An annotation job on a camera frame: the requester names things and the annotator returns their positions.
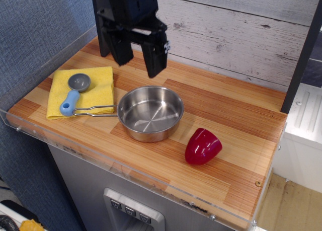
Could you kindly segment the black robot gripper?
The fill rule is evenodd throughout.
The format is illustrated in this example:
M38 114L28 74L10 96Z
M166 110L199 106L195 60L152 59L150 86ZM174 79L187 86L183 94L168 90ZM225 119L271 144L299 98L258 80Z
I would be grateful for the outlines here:
M157 0L109 0L114 20L104 10L98 15L103 20L105 41L119 66L133 59L132 43L141 45L149 78L156 77L167 67L165 23L156 17Z

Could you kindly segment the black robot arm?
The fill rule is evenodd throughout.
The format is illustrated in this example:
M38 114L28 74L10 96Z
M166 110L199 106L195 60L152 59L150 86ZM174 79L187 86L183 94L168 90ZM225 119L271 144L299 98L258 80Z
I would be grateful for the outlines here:
M141 46L148 76L167 67L170 43L167 26L156 17L157 0L93 0L100 51L111 53L119 65L134 57L131 45Z

